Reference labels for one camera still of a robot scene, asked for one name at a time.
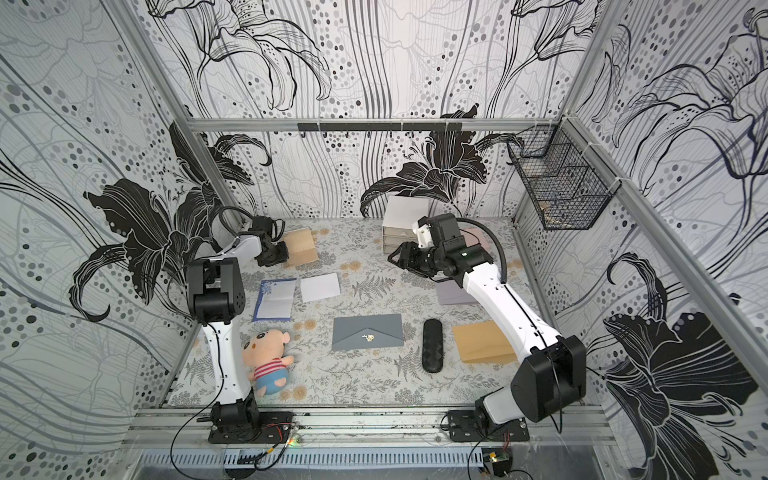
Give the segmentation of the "cream letter paper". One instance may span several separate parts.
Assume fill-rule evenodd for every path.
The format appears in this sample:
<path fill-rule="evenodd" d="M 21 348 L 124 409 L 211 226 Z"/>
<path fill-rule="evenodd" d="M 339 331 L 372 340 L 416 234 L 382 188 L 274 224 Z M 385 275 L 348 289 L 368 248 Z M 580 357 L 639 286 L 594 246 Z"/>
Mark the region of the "cream letter paper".
<path fill-rule="evenodd" d="M 312 231 L 309 228 L 287 232 L 283 236 L 287 247 L 288 259 L 284 268 L 297 267 L 313 263 L 319 259 Z"/>

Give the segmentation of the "dark grey envelope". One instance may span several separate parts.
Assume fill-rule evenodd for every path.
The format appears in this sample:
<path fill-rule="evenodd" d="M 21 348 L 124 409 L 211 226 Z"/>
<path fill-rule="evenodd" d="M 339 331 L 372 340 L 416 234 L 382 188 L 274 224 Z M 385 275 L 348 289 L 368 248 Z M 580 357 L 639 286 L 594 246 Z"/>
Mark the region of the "dark grey envelope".
<path fill-rule="evenodd" d="M 332 351 L 402 347 L 400 314 L 337 317 L 332 330 Z"/>

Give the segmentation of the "tan kraft envelope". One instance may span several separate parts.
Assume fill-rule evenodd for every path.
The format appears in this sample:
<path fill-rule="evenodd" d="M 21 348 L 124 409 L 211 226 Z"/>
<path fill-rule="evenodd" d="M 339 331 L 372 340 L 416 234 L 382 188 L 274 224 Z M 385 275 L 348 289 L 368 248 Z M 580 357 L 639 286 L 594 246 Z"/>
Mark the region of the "tan kraft envelope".
<path fill-rule="evenodd" d="M 493 321 L 452 328 L 459 357 L 466 364 L 509 364 L 517 360 L 511 344 Z"/>

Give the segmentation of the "pink envelope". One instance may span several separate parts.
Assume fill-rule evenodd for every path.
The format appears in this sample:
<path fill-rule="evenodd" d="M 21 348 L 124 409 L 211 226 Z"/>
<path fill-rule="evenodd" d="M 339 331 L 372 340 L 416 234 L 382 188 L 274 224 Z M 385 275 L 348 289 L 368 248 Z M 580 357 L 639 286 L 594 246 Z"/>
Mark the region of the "pink envelope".
<path fill-rule="evenodd" d="M 460 231 L 465 238 L 465 243 L 467 246 L 479 244 L 485 250 L 491 250 L 493 244 L 488 241 L 481 229 L 477 227 L 461 227 Z"/>

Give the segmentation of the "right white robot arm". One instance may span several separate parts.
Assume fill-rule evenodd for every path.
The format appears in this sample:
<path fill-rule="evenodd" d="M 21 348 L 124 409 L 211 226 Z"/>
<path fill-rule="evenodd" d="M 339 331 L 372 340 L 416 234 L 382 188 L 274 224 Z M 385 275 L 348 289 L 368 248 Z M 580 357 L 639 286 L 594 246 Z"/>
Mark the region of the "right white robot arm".
<path fill-rule="evenodd" d="M 559 333 L 509 286 L 505 251 L 487 226 L 441 214 L 420 218 L 412 231 L 416 239 L 401 243 L 388 262 L 423 278 L 441 273 L 442 281 L 454 282 L 486 310 L 518 359 L 510 384 L 476 402 L 480 421 L 537 423 L 585 398 L 585 345 Z"/>

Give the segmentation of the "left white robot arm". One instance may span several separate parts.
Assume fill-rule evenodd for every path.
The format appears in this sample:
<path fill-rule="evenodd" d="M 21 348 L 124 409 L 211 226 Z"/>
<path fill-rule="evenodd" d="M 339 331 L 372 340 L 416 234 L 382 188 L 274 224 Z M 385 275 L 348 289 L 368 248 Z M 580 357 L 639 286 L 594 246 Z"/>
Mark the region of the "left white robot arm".
<path fill-rule="evenodd" d="M 261 332 L 246 343 L 239 326 L 246 306 L 240 267 L 252 260 L 274 266 L 288 260 L 281 240 L 285 222 L 233 209 L 250 225 L 232 231 L 232 242 L 222 251 L 192 261 L 187 267 L 187 303 L 202 326 L 214 364 L 218 391 L 211 402 L 210 420 L 226 427 L 259 427 L 256 400 L 276 393 L 287 383 L 293 358 L 285 354 L 290 335 L 278 329 Z"/>

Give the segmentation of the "white mini drawer box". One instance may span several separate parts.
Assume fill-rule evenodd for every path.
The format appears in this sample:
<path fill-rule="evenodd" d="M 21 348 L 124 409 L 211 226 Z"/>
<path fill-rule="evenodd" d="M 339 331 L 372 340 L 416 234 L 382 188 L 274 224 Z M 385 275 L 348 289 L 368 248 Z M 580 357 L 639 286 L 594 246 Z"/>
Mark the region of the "white mini drawer box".
<path fill-rule="evenodd" d="M 382 251 L 394 252 L 403 242 L 417 241 L 413 226 L 428 215 L 427 198 L 392 195 L 388 197 L 382 222 Z"/>

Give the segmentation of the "black remote control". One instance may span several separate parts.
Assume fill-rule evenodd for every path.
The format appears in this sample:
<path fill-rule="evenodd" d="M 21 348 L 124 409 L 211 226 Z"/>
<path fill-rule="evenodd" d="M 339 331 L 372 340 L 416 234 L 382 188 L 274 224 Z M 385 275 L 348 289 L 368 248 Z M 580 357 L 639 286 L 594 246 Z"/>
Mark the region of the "black remote control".
<path fill-rule="evenodd" d="M 422 332 L 422 367 L 430 374 L 439 373 L 444 364 L 443 324 L 432 318 L 423 324 Z"/>

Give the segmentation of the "pig plush toy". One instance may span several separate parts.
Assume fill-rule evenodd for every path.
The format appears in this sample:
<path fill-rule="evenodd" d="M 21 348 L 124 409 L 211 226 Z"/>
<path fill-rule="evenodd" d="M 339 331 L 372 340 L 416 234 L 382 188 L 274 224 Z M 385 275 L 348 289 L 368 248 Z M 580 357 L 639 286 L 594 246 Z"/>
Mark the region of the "pig plush toy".
<path fill-rule="evenodd" d="M 294 357 L 285 354 L 290 340 L 288 332 L 270 329 L 252 336 L 245 345 L 243 360 L 255 397 L 277 394 L 286 387 L 294 364 Z"/>

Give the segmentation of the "black wall bar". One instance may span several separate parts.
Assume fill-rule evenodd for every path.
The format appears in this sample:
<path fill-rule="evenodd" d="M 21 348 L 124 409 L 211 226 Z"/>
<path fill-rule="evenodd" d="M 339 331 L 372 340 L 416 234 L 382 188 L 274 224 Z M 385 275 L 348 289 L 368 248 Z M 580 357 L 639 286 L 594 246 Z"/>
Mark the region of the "black wall bar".
<path fill-rule="evenodd" d="M 459 132 L 462 122 L 297 122 L 299 132 Z"/>

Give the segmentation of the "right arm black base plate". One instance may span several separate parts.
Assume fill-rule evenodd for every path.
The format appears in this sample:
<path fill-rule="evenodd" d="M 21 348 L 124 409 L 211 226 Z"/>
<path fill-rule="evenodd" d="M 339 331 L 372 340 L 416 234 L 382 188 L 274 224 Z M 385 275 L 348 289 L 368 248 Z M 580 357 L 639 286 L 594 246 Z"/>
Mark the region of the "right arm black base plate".
<path fill-rule="evenodd" d="M 484 414 L 470 409 L 448 410 L 440 421 L 440 429 L 455 443 L 527 442 L 530 433 L 523 419 L 514 419 L 506 424 L 495 424 Z"/>

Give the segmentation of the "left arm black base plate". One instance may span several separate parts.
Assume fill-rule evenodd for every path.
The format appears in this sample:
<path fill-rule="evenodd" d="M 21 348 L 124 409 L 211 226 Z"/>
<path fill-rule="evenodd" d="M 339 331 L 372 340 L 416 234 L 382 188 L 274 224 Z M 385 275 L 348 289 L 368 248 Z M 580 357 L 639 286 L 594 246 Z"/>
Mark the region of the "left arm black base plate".
<path fill-rule="evenodd" d="M 261 412 L 253 399 L 217 402 L 211 409 L 211 444 L 262 444 L 284 442 L 293 425 L 290 411 Z"/>

